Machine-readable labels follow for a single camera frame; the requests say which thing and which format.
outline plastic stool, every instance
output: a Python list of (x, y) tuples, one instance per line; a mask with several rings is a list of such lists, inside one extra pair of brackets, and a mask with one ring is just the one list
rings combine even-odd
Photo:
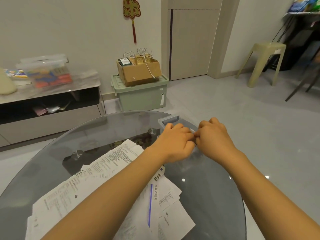
[(250, 77), (250, 80), (248, 82), (248, 87), (249, 88), (253, 88), (255, 86), (255, 83), (257, 81), (257, 79), (259, 78), (259, 76), (262, 73), (262, 70), (264, 69), (268, 59), (270, 58), (271, 55), (275, 55), (275, 54), (280, 54), (280, 59), (278, 61), (278, 66), (277, 66), (277, 70), (275, 72), (273, 81), (272, 81), (272, 85), (275, 86), (277, 83), (277, 78), (278, 78), (278, 73), (281, 67), (281, 63), (282, 63), (282, 59), (283, 56), (285, 54), (286, 51), (286, 45), (282, 44), (282, 43), (276, 43), (276, 42), (272, 42), (272, 43), (255, 43), (253, 48), (251, 49), (249, 55), (247, 56), (244, 64), (242, 65), (241, 69), (239, 70), (237, 76), (235, 78), (238, 78), (242, 69), (245, 67), (245, 65), (247, 64), (249, 58), (251, 57), (253, 52), (258, 52), (259, 53), (259, 57), (258, 57), (258, 61), (257, 64), (254, 68), (254, 71)]

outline stack of papers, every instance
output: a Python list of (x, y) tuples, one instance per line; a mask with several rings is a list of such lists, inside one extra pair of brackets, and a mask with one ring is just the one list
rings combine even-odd
[[(42, 196), (28, 217), (26, 240), (40, 240), (54, 225), (104, 182), (135, 160), (143, 149), (130, 140)], [(164, 176), (162, 166), (142, 191), (114, 239), (181, 240), (194, 226), (182, 207), (181, 190)]]

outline plastic storage box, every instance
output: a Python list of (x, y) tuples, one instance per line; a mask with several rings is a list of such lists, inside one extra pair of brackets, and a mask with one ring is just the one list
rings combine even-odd
[(36, 88), (72, 82), (64, 54), (25, 58), (20, 62), (17, 69), (23, 70)]
[(120, 100), (123, 111), (152, 110), (165, 107), (168, 83), (169, 79), (162, 75), (158, 81), (126, 87), (119, 75), (111, 77), (111, 86)]

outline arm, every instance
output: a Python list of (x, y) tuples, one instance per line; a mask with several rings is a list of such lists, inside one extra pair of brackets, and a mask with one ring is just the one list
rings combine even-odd
[(194, 136), (198, 148), (235, 181), (266, 240), (320, 239), (320, 226), (236, 149), (226, 127), (216, 118), (202, 121)]
[(189, 140), (193, 138), (190, 130), (182, 124), (168, 124), (152, 146), (90, 194), (42, 240), (113, 239), (157, 170), (165, 163), (183, 160), (192, 153), (195, 145)]

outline red tassel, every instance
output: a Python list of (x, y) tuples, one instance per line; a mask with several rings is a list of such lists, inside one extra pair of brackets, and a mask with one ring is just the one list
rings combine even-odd
[(132, 31), (133, 31), (133, 41), (136, 44), (137, 43), (137, 37), (136, 37), (136, 29), (134, 28), (134, 20), (132, 20)]

